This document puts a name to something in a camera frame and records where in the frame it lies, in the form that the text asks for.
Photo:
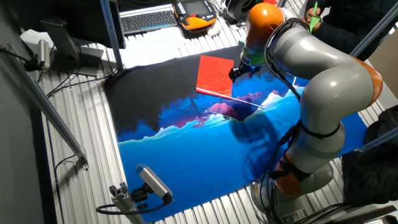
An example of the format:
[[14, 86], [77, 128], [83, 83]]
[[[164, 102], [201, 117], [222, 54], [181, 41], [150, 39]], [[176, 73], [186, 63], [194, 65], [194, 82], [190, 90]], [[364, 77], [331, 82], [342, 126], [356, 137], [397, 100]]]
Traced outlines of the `person's bare hand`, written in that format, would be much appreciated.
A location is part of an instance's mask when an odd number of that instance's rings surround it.
[[[314, 11], [314, 8], [310, 8], [310, 9], [305, 13], [305, 17], [302, 18], [302, 21], [303, 21], [303, 22], [306, 22], [308, 25], [310, 25], [310, 22], [311, 22], [311, 20], [312, 20], [312, 17], [319, 17], [319, 16], [320, 16], [320, 13], [321, 13], [321, 9], [320, 9], [319, 7], [317, 8], [316, 11]], [[313, 29], [312, 29], [312, 32], [313, 32], [313, 33], [316, 32], [316, 31], [318, 30], [318, 28], [319, 28], [320, 25], [321, 25], [321, 22], [318, 21], [318, 22], [314, 25], [314, 27], [313, 27]]]

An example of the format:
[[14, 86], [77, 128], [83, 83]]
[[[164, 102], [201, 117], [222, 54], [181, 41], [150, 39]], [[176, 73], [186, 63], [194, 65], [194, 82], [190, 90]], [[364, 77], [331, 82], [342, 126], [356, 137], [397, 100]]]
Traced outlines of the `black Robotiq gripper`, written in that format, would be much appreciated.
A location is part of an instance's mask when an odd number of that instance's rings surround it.
[[231, 81], [234, 83], [236, 79], [241, 75], [248, 74], [250, 77], [252, 77], [255, 73], [261, 70], [261, 67], [262, 67], [261, 65], [253, 66], [253, 65], [248, 65], [243, 61], [241, 61], [238, 67], [234, 67], [229, 71], [228, 76], [231, 79]]

